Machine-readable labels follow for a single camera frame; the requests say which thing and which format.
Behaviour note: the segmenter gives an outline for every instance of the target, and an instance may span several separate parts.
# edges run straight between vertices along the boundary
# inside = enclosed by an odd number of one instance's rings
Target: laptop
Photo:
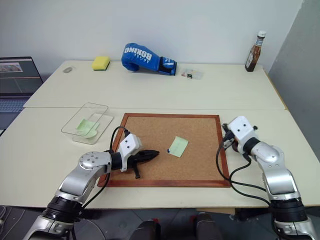
[[[0,57],[0,129],[11,124],[42,84],[32,57]]]

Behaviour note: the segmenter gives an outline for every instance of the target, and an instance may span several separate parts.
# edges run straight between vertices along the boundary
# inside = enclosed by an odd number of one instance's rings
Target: clear plastic container
[[[87,102],[63,126],[61,132],[75,142],[95,144],[113,120],[112,116],[106,115],[107,110],[106,105]]]

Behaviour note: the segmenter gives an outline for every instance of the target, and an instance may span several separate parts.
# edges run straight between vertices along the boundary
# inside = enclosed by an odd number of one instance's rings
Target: yellow sponge
[[[93,70],[106,70],[110,63],[108,56],[97,56],[92,63]]]

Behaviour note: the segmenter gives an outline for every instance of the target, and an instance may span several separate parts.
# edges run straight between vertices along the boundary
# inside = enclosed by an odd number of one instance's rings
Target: green sticky note
[[[99,127],[99,122],[88,121],[86,119],[82,119],[80,124],[76,127],[79,134],[84,135],[86,139],[92,138],[97,135],[97,128]]]
[[[175,139],[169,148],[169,154],[180,158],[181,155],[184,153],[187,145],[188,140],[179,136],[175,136]]]

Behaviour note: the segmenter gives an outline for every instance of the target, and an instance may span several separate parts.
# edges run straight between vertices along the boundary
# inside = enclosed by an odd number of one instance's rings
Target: table
[[[120,62],[93,71],[91,61],[65,61],[24,105],[81,107],[87,102],[110,108],[284,110],[262,66],[178,63],[176,76],[140,70]],[[67,67],[73,71],[64,73]],[[184,69],[203,72],[202,79],[181,76]]]
[[[107,113],[114,119],[94,145],[73,142],[61,132],[77,110],[70,107],[29,107],[3,133],[0,137],[0,205],[45,207],[83,153],[108,148],[112,131],[126,112],[218,114],[221,123],[244,115],[259,127],[257,134],[260,140],[284,151],[286,166],[295,177],[303,203],[306,206],[320,205],[320,191],[316,190],[320,164],[287,110],[110,108]],[[226,151],[226,156],[229,171],[246,163],[231,149]],[[263,186],[261,174],[258,165],[253,163],[249,169],[237,173],[234,180]],[[265,192],[257,189],[238,188],[266,197]],[[92,194],[99,189],[95,187]],[[231,188],[206,187],[110,187],[89,205],[90,208],[104,209],[265,206],[262,201],[239,195]]]

